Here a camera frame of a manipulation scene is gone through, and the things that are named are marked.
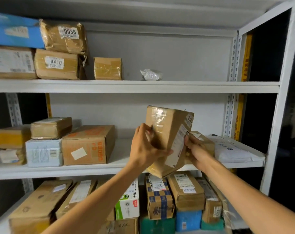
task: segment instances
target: white and green box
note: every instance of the white and green box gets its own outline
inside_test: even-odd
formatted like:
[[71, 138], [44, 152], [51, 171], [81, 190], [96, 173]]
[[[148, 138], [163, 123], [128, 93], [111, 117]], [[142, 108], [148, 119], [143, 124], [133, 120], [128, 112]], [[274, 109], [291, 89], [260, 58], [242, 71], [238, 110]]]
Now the white and green box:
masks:
[[115, 205], [116, 220], [140, 216], [138, 178], [130, 185]]

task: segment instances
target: person's right arm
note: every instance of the person's right arm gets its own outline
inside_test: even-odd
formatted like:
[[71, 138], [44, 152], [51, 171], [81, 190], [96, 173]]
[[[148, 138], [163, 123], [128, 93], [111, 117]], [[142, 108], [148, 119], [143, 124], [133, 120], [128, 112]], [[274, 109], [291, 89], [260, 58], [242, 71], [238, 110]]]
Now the person's right arm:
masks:
[[192, 134], [185, 137], [192, 150], [190, 160], [227, 197], [232, 206], [256, 234], [295, 234], [295, 213], [267, 197], [213, 158]]

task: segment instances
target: hand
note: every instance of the hand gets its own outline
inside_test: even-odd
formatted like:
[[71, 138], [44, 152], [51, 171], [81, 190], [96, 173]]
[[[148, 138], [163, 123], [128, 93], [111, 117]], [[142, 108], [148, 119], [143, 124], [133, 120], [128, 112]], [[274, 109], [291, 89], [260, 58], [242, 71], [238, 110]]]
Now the hand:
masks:
[[142, 123], [134, 133], [132, 139], [129, 163], [142, 170], [153, 164], [159, 157], [168, 156], [173, 150], [161, 150], [153, 147], [147, 139], [146, 133], [152, 135], [151, 127]]
[[184, 138], [184, 144], [191, 149], [190, 161], [193, 165], [202, 172], [206, 173], [209, 162], [214, 158], [207, 152], [202, 141], [196, 138], [191, 133]]

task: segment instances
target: person's left arm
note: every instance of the person's left arm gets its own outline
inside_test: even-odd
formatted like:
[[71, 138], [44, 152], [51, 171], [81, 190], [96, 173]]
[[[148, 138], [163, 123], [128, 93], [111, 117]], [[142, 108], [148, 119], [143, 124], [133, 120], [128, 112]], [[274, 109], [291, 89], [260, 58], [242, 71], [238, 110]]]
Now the person's left arm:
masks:
[[119, 173], [54, 222], [42, 234], [97, 233], [131, 183], [158, 157], [172, 153], [154, 148], [149, 143], [146, 132], [151, 133], [151, 128], [144, 123], [136, 129], [129, 162]]

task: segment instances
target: person's left hand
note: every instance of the person's left hand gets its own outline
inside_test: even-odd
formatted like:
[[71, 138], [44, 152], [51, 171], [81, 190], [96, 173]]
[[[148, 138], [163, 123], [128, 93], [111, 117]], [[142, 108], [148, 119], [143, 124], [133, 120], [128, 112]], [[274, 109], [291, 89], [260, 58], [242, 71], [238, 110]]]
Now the person's left hand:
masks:
[[152, 165], [157, 158], [173, 153], [173, 150], [161, 150], [153, 147], [148, 141], [146, 133], [152, 134], [153, 131], [151, 127], [142, 123], [134, 133], [129, 158], [129, 163], [142, 171]]

